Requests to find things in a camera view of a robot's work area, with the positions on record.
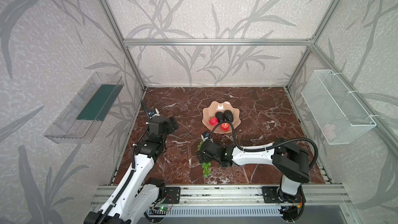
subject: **eggplant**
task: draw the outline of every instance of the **eggplant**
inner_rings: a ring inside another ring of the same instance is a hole
[[[224,121],[224,114],[222,112],[216,112],[216,118],[218,119],[218,122],[220,123],[221,121]]]
[[[226,121],[229,121],[231,123],[234,122],[234,115],[232,114],[232,112],[230,110],[225,110],[224,118]]]

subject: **fruit bowl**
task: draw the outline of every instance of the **fruit bowl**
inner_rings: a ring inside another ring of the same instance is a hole
[[[217,101],[213,101],[209,107],[203,108],[203,119],[202,123],[210,130],[212,131],[214,126],[209,124],[209,120],[216,115],[216,112],[225,112],[226,110],[230,110],[234,116],[234,121],[232,122],[232,125],[234,128],[236,128],[240,124],[240,119],[239,119],[239,109],[233,108],[231,106],[231,103],[226,101],[223,103],[218,103]],[[224,131],[218,126],[214,133],[230,133],[232,132],[231,127],[229,127],[228,130]]]

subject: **clear plastic tray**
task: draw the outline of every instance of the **clear plastic tray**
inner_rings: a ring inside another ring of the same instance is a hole
[[[44,136],[56,143],[91,143],[123,85],[121,76],[95,72]]]

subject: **transparent acrylic shelf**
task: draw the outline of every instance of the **transparent acrylic shelf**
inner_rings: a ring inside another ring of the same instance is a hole
[[[329,144],[349,144],[376,126],[330,69],[314,70],[301,94]]]
[[[44,136],[58,144],[91,143],[123,85],[121,76],[93,73]]]

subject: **metal grille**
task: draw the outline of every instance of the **metal grille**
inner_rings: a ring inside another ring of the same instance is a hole
[[[209,206],[209,207],[173,207],[164,215],[152,215],[150,208],[147,210],[149,217],[275,217],[282,216],[279,206]]]
[[[329,144],[349,144],[376,126],[330,69],[314,70],[301,94]]]

